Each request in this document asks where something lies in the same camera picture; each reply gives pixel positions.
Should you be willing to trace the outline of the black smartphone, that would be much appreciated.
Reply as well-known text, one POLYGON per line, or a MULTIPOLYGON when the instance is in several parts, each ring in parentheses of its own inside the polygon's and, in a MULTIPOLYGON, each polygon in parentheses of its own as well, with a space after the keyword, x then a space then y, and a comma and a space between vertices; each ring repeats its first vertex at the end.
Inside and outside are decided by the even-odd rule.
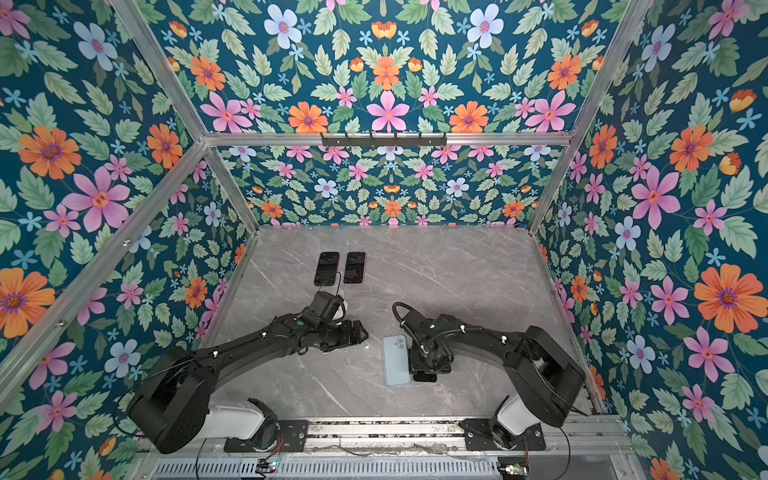
POLYGON ((414 382, 418 383, 435 383, 437 381, 437 375, 431 372, 419 371, 412 374, 414 382))

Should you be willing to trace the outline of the pink phone case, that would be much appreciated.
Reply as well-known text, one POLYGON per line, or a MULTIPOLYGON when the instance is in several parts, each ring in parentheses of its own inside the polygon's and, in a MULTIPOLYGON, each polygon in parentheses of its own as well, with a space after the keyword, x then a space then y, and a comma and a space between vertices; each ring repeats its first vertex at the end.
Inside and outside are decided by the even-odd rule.
POLYGON ((365 252, 349 252, 345 262, 343 283, 347 285, 362 284, 364 280, 365 263, 365 252))

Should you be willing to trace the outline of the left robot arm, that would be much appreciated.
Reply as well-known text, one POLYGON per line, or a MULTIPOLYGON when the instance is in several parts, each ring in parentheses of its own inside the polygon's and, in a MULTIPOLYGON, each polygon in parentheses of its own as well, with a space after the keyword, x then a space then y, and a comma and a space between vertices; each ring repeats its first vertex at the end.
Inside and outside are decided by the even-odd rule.
POLYGON ((212 347, 167 351, 138 386, 127 408, 130 420, 162 454, 209 438, 239 440, 256 451, 278 442, 277 416, 264 402, 212 401, 230 381, 272 360, 316 348, 333 352, 364 343, 368 333, 346 316, 344 299, 319 291, 299 313, 212 347))

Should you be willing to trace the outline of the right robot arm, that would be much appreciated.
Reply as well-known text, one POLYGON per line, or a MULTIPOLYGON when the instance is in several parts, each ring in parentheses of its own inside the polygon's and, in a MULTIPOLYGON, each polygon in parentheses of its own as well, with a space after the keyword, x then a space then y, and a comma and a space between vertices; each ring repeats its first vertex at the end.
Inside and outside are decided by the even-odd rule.
POLYGON ((495 365, 509 377, 514 393, 488 420, 490 438, 502 449, 516 447, 529 429, 560 428, 585 385, 584 370, 543 328, 503 332, 441 314, 428 319, 415 310, 398 317, 411 338, 409 371, 416 381, 435 381, 451 372, 456 355, 495 365))

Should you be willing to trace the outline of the aluminium front rail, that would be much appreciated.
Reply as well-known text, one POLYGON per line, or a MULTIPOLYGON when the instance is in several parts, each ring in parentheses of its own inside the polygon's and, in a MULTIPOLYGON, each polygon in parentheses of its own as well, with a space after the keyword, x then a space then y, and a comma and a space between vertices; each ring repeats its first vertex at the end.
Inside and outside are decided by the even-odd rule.
POLYGON ((561 427, 538 424, 507 449, 491 438, 481 417, 314 417, 285 420, 278 439, 260 451, 242 441, 212 438, 194 441, 168 455, 142 445, 138 465, 151 460, 211 457, 279 458, 330 456, 622 456, 633 457, 632 441, 616 416, 576 415, 561 427))

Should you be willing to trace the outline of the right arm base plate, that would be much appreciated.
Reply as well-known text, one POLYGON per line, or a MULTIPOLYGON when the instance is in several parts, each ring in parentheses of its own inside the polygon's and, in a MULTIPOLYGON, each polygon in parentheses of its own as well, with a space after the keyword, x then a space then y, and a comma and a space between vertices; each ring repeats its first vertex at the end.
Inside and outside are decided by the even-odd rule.
POLYGON ((466 418, 458 422, 469 451, 544 451, 546 442, 541 425, 535 424, 522 434, 513 434, 489 418, 466 418))

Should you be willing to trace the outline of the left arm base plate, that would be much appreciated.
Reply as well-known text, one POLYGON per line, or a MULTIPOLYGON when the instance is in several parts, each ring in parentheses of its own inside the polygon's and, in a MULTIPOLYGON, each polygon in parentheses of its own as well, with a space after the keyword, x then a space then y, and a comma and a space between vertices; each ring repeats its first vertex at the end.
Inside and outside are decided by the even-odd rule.
POLYGON ((227 453, 296 453, 303 452, 308 439, 307 420, 267 421, 250 439, 228 438, 227 453))

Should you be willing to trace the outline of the black hook rail bracket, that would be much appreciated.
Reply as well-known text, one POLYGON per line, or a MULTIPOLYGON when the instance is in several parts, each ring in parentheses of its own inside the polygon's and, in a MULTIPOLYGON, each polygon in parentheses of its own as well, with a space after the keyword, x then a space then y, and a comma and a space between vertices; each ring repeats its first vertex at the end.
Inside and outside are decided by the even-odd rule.
POLYGON ((422 133, 393 133, 393 134, 321 134, 321 145, 324 147, 360 147, 360 148, 378 148, 378 147, 443 147, 448 145, 448 139, 445 134, 422 134, 422 133))

